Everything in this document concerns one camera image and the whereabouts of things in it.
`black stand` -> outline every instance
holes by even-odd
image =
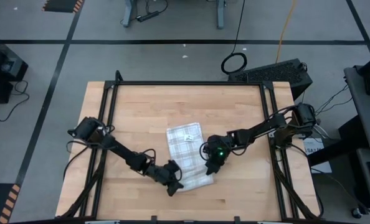
[[[110,88],[113,88],[113,93],[111,97],[111,103],[110,103],[110,110],[108,114],[108,120],[106,126],[110,126],[113,121],[113,114],[115,110],[115,102],[116,102],[116,96],[118,92],[118,87],[119,85],[222,85],[222,86],[227,86],[227,85],[249,85],[249,86],[258,86],[260,88],[260,95],[262,99],[262,108],[263,108],[263,114],[265,119],[268,118],[268,106],[267,106],[267,99],[265,97],[265,91],[264,88],[267,87],[270,92],[270,99],[271,99],[271,104],[273,106],[273,110],[277,111],[277,103],[275,99],[275,93],[273,91],[273,85],[270,82],[256,82],[256,83],[231,83],[231,82],[134,82],[134,81],[129,81],[129,82],[124,82],[119,71],[116,72],[116,79],[115,81],[106,81],[105,86],[103,89],[103,95],[102,95],[102,102],[100,105],[100,111],[98,115],[98,119],[102,120],[105,112],[105,107],[106,107],[106,101],[107,101],[107,95],[108,91]],[[292,178],[290,176],[290,168],[288,166],[288,160],[287,160],[287,155],[286,151],[281,151],[282,153],[282,158],[283,158],[283,170],[282,172],[280,170],[280,167],[278,165],[277,161],[277,155],[276,155],[276,147],[275,143],[273,142],[273,139],[270,138],[270,154],[271,154],[271,160],[272,162],[272,168],[274,172],[274,179],[275,179],[275,186],[276,186],[276,191],[277,191],[277,197],[278,197],[278,207],[281,215],[281,222],[284,223],[293,223],[293,224],[307,224],[307,223],[316,223],[316,224],[347,224],[347,223],[340,223],[340,222],[327,222],[324,220],[317,220],[317,219],[312,219],[314,218],[314,214],[308,213],[308,212],[303,212],[304,216],[306,216],[307,219],[299,219],[298,214],[297,214],[297,206],[299,206],[299,209],[301,211],[306,211],[306,206],[303,205],[302,200],[299,198],[297,193],[293,190],[293,185],[292,185]],[[75,201],[75,203],[70,207],[70,209],[64,213],[62,216],[57,217],[54,220],[41,220],[41,221],[34,221],[34,222],[22,222],[21,224],[35,224],[35,223],[40,223],[40,224],[47,224],[47,223],[68,223],[68,224],[84,224],[89,221],[94,221],[96,220],[97,217],[97,212],[98,212],[98,204],[100,200],[100,194],[102,191],[102,182],[103,182],[103,173],[105,171],[105,163],[106,163],[106,157],[107,157],[107,150],[103,150],[100,158],[100,163],[97,167],[97,170],[93,172],[94,169],[94,164],[96,160],[96,155],[97,155],[97,148],[92,149],[91,153],[91,158],[90,158],[90,163],[88,166],[88,172],[87,172],[87,179],[86,179],[86,184],[85,188],[80,194],[79,198]],[[88,194],[93,185],[96,183],[96,188],[95,188],[95,197],[92,205],[92,214],[90,217],[85,216],[85,210],[87,207],[87,201],[88,201]],[[283,192],[282,192],[282,184],[285,186],[286,190],[289,192],[291,195],[290,198],[290,204],[292,207],[292,215],[293,218],[288,218],[286,214],[286,209],[285,209],[285,202],[283,199]],[[80,213],[78,218],[73,218],[75,213],[77,212],[78,208],[80,207]],[[151,220],[117,220],[117,221],[106,221],[106,223],[120,223],[120,224],[130,224],[130,223],[165,223],[165,224],[178,224],[178,223],[185,223],[185,221],[159,221],[158,217],[152,216]],[[199,222],[199,221],[194,221],[193,223],[218,223],[215,221],[207,221],[207,222]],[[221,224],[233,224],[233,223],[249,223],[249,224],[258,224],[262,222],[243,222],[240,220],[240,217],[234,217],[234,221],[228,221],[228,222],[219,222]]]

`orange and black hazard tape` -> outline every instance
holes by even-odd
[[[15,207],[15,203],[17,200],[17,196],[19,195],[20,187],[17,184],[12,186],[11,191],[8,194],[8,197],[5,201],[5,206],[2,209],[1,216],[0,216],[0,223],[8,223],[9,218],[11,217],[13,208]]]

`gray floor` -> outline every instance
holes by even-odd
[[[73,14],[42,12],[43,0],[0,0],[0,39],[66,39]],[[119,24],[123,1],[86,0],[74,39],[146,40],[146,39],[234,39],[242,1],[230,1],[225,9],[225,29],[216,29],[214,3],[201,0],[169,0],[160,16],[144,23],[132,22],[128,29]],[[353,0],[370,36],[370,0]],[[246,1],[240,39],[278,40],[291,0]],[[145,13],[139,3],[140,14]],[[298,1],[284,36],[286,40],[363,40],[345,0]],[[6,123],[0,123],[0,183],[12,183],[29,144],[62,45],[9,45],[28,64],[30,100],[18,107]],[[62,173],[69,155],[66,130],[77,124],[88,81],[112,79],[119,69],[125,80],[225,80],[220,64],[233,45],[71,45],[60,73],[52,101],[24,179],[11,221],[52,218],[62,186]],[[274,63],[276,45],[238,45],[248,57],[248,68]],[[304,102],[316,108],[342,89],[343,68],[370,60],[364,45],[284,45],[280,60],[299,58],[308,64],[314,83],[305,93]],[[230,67],[239,66],[236,60]],[[348,91],[334,102],[350,98]],[[20,100],[12,97],[0,105],[0,116]],[[356,115],[352,102],[322,113],[322,127],[332,137],[337,128]],[[331,161],[334,176],[351,188],[344,158]],[[361,220],[351,217],[356,205],[330,180],[314,176],[316,188],[325,206],[328,220],[370,223],[370,215]]]

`white towel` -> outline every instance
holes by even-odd
[[[200,157],[199,148],[203,143],[202,130],[199,123],[186,124],[167,129],[167,140],[170,155],[183,172],[183,189],[179,192],[196,189],[213,183],[212,175],[206,175],[206,162]]]

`black metal frame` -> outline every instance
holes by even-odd
[[[115,105],[116,105],[116,98],[117,98],[117,93],[118,93],[118,87],[120,85],[206,85],[206,86],[258,86],[260,88],[260,95],[261,95],[261,100],[262,100],[262,109],[263,109],[263,115],[264,118],[267,119],[269,117],[269,112],[268,112],[268,104],[267,104],[267,99],[265,96],[265,88],[269,90],[270,93],[270,100],[272,104],[272,109],[273,112],[276,112],[278,110],[277,108],[277,102],[275,98],[275,92],[273,89],[272,82],[249,82],[249,83],[241,83],[241,82],[166,82],[166,81],[161,81],[161,82],[143,82],[143,81],[123,81],[119,71],[116,71],[116,80],[114,81],[106,81],[105,85],[103,87],[103,94],[102,94],[102,101],[100,105],[100,110],[99,110],[99,119],[103,119],[103,116],[105,114],[105,109],[106,109],[106,104],[107,104],[107,96],[109,90],[112,88],[113,93],[111,96],[111,102],[110,102],[110,109],[109,109],[109,114],[108,114],[108,120],[107,120],[107,125],[112,125],[113,123],[113,114],[115,110]],[[269,148],[270,148],[270,155],[272,159],[272,168],[273,170],[277,169],[275,166],[277,166],[277,155],[276,155],[276,146],[271,141],[272,139],[268,137],[268,142],[269,142]],[[283,161],[283,171],[286,177],[286,180],[290,184],[291,187],[292,185],[292,178],[290,175],[290,168],[288,165],[288,159],[287,159],[287,154],[286,151],[281,151],[282,153],[282,161]],[[90,156],[90,161],[88,164],[88,171],[87,171],[87,178],[85,181],[85,185],[87,188],[92,187],[89,186],[91,179],[93,177],[93,170],[95,167],[95,161],[97,158],[97,149],[93,148],[92,153]],[[81,207],[80,207],[80,213],[79,217],[82,218],[91,218],[96,220],[97,219],[97,213],[98,213],[98,206],[99,206],[99,201],[100,201],[100,195],[102,191],[102,184],[103,184],[103,173],[105,170],[105,163],[106,163],[106,158],[107,158],[107,151],[102,151],[101,156],[100,156],[100,163],[99,167],[102,168],[102,170],[99,170],[101,173],[98,175],[98,180],[95,188],[95,196],[93,200],[93,205],[92,205],[92,213],[90,217],[85,216],[85,211],[87,209],[87,203],[88,203],[88,197],[85,197],[85,200],[82,202]],[[302,223],[340,223],[340,222],[327,222],[323,220],[306,220],[306,219],[299,219],[298,216],[298,209],[296,206],[296,203],[294,199],[290,197],[290,206],[292,209],[292,218],[287,217],[286,209],[285,209],[285,202],[283,199],[283,191],[282,191],[282,184],[279,180],[279,178],[274,175],[275,179],[275,186],[276,186],[276,191],[277,191],[277,197],[278,197],[278,208],[280,211],[280,216],[282,222],[287,222],[287,223],[294,223],[294,224],[302,224]],[[152,216],[151,220],[120,220],[120,223],[181,223],[185,221],[160,221],[157,219],[157,216]],[[240,217],[234,217],[234,221],[228,221],[228,222],[215,222],[215,221],[194,221],[193,223],[257,223],[257,222],[242,222],[240,220]]]

